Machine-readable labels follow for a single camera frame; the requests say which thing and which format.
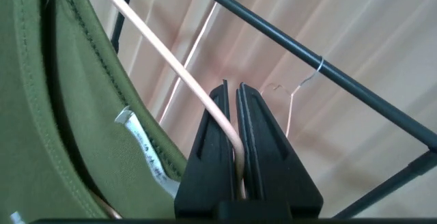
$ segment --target fabric label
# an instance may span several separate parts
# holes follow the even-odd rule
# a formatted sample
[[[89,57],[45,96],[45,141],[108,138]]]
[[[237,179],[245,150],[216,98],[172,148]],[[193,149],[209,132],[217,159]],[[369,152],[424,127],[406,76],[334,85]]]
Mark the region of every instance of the fabric label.
[[[115,118],[115,122],[123,124],[137,139],[144,157],[145,161],[149,165],[150,171],[157,183],[159,183],[173,198],[175,198],[176,193],[179,189],[179,182],[172,180],[167,176],[164,171],[163,165],[159,160],[149,138],[144,132],[137,116],[129,107],[123,109],[123,111]]]

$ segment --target white curtain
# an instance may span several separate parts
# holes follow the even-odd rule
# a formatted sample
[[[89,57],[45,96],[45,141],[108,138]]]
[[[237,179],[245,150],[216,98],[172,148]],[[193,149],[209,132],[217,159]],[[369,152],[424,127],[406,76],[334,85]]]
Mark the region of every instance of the white curtain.
[[[396,107],[437,131],[437,0],[237,0]],[[117,11],[91,0],[111,35]],[[211,0],[131,0],[130,5],[209,92],[229,83],[259,90],[285,129],[290,92],[314,70]],[[189,54],[197,37],[201,38]],[[146,107],[188,156],[203,106],[152,45],[125,21],[119,58]],[[324,197],[329,217],[427,148],[321,74],[296,94],[290,143]],[[359,216],[436,216],[437,169]]]

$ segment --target green fabric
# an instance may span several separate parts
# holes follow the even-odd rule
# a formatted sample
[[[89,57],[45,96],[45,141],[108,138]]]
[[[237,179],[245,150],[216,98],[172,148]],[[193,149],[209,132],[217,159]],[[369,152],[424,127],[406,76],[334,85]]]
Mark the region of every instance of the green fabric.
[[[125,218],[173,217],[135,138],[137,114],[167,174],[186,160],[143,106],[88,0],[0,0],[0,222],[102,218],[89,194]]]

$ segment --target garment seam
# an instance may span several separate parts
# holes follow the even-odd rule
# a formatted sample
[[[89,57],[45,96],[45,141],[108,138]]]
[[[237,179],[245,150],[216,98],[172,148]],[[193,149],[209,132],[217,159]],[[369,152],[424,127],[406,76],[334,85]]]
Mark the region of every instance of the garment seam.
[[[105,64],[102,55],[100,54],[99,50],[97,49],[96,43],[93,41],[92,36],[89,33],[89,30],[86,27],[86,24],[85,24],[84,20],[82,19],[82,16],[80,15],[79,10],[76,7],[76,3],[74,2],[74,0],[67,0],[67,1],[68,1],[68,4],[70,5],[74,15],[75,15],[75,18],[78,20],[79,26],[81,27],[81,29],[83,30],[83,33],[85,34],[85,38],[90,43],[91,48],[93,49],[93,52],[96,54],[97,58],[99,59],[99,62],[102,65],[104,71],[109,76],[109,80],[113,84],[119,99],[122,101],[124,106],[127,106],[128,105],[127,99],[124,97],[121,89],[119,88],[118,84],[115,82],[115,79],[114,79],[113,75],[111,74],[111,71],[109,70],[108,65]],[[157,143],[155,142],[155,138],[152,138],[150,136],[150,133],[147,131],[147,129],[143,125],[141,125],[141,127],[144,129],[144,132],[146,133],[147,137],[150,138],[150,142],[153,145],[154,149],[156,150],[156,153],[158,153],[161,156],[160,159],[167,164],[167,166],[170,168],[172,173],[174,173],[177,177],[180,178],[181,173],[179,172],[179,170],[177,170],[175,168],[174,164],[168,159],[167,155],[160,149],[160,146],[157,145]]]
[[[63,167],[61,163],[61,159],[58,156],[58,154],[55,151],[55,148],[52,145],[52,141],[50,136],[48,135],[47,129],[44,127],[44,122],[42,122],[42,115],[41,115],[41,109],[38,104],[38,97],[36,95],[36,91],[34,89],[34,80],[31,73],[31,68],[29,67],[29,64],[27,61],[29,60],[29,49],[27,45],[27,35],[26,35],[26,26],[25,26],[25,11],[24,11],[24,0],[20,0],[20,22],[21,22],[21,31],[22,31],[22,40],[23,40],[23,48],[20,48],[21,55],[23,56],[22,60],[22,67],[25,69],[25,72],[27,74],[27,78],[25,79],[25,82],[27,83],[27,89],[29,90],[29,101],[30,105],[33,106],[36,109],[36,126],[41,134],[43,134],[43,144],[44,147],[47,149],[48,155],[50,156],[51,160],[54,163],[56,171],[60,174],[61,178],[64,182],[67,183],[67,187],[69,188],[70,192],[73,195],[73,198],[75,198],[79,205],[84,209],[84,211],[87,213],[88,216],[96,217],[96,213],[89,207],[89,204],[86,201],[83,201],[82,197],[79,194],[79,190],[76,188],[74,182],[68,176],[66,173],[66,169]]]

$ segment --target black metal pole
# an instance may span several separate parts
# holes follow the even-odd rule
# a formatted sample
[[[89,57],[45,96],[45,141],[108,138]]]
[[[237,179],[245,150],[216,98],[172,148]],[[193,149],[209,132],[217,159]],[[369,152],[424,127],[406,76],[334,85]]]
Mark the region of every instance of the black metal pole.
[[[322,58],[303,46],[301,43],[295,41],[287,34],[271,25],[260,16],[245,8],[243,5],[235,0],[215,0],[222,6],[245,20],[254,28],[260,30],[263,34],[280,44],[289,52],[295,54],[295,56],[302,59],[304,62],[318,68]],[[359,100],[363,101],[369,107],[383,115],[394,124],[405,130],[407,133],[427,145],[429,148],[437,150],[437,135],[430,129],[424,127],[424,125],[418,123],[392,104],[382,99],[353,78],[337,69],[334,65],[324,61],[323,66],[320,68],[320,72],[328,77],[330,80],[338,84],[340,87],[348,91]]]
[[[383,182],[381,185],[368,192],[368,194],[364,195],[346,209],[342,210],[340,213],[335,215],[334,218],[352,218],[354,215],[365,210],[367,207],[381,200],[383,197],[409,183],[409,181],[415,179],[417,176],[423,175],[436,165],[437,154],[435,152],[428,151],[422,154],[420,157],[412,161],[406,168],[402,169],[394,176]]]
[[[111,38],[111,44],[116,53],[118,53],[119,39],[120,39],[120,34],[122,33],[123,23],[124,23],[124,16],[123,14],[118,12],[117,20],[115,21],[114,31],[112,33],[112,38]]]

